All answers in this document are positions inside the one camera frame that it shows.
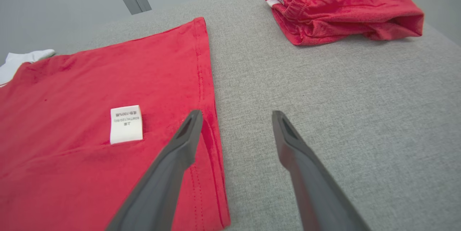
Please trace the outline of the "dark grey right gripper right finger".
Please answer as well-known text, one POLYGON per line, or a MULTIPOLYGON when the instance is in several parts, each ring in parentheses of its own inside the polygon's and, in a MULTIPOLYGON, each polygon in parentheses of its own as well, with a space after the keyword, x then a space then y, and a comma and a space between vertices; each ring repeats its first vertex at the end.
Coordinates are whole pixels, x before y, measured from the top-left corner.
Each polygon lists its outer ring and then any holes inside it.
POLYGON ((290 173, 304 231, 371 231, 282 111, 272 112, 272 127, 279 160, 290 173))

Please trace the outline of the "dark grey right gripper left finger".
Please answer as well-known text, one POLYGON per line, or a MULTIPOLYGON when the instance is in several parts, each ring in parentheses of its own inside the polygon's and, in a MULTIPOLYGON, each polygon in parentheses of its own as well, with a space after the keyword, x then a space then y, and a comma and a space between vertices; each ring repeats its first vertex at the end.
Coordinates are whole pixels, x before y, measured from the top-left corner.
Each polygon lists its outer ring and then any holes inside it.
POLYGON ((106 231, 171 231, 183 176, 195 162, 202 125, 202 112, 191 111, 106 231))

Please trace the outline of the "red t-shirt with white sleeves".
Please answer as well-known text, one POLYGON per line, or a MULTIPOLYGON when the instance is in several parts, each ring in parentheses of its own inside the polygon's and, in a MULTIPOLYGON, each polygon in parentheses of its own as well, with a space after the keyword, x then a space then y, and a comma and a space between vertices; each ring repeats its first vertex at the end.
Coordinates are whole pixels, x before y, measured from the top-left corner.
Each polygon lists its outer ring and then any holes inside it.
POLYGON ((166 32, 22 65, 0 88, 0 231, 104 231, 193 110, 173 231, 231 224, 209 35, 166 32))

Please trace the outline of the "red shorts with white stripe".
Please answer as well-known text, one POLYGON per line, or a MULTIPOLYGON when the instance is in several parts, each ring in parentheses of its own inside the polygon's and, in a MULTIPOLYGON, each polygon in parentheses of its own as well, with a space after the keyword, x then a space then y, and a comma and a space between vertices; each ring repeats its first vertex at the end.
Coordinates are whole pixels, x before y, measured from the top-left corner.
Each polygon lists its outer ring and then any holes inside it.
POLYGON ((421 37, 424 13, 412 0, 265 0, 295 46, 329 44, 350 35, 375 41, 421 37))

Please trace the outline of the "grey fabric sofa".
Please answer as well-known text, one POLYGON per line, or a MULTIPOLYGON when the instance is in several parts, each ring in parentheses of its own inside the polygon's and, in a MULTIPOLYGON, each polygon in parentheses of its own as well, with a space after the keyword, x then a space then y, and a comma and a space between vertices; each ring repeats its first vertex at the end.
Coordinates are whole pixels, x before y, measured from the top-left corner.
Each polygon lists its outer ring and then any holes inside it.
POLYGON ((224 175, 226 231, 302 231, 280 164, 283 111, 373 231, 461 231, 461 47, 362 36, 315 47, 286 39, 264 0, 195 0, 51 38, 59 54, 164 32, 204 17, 224 175))

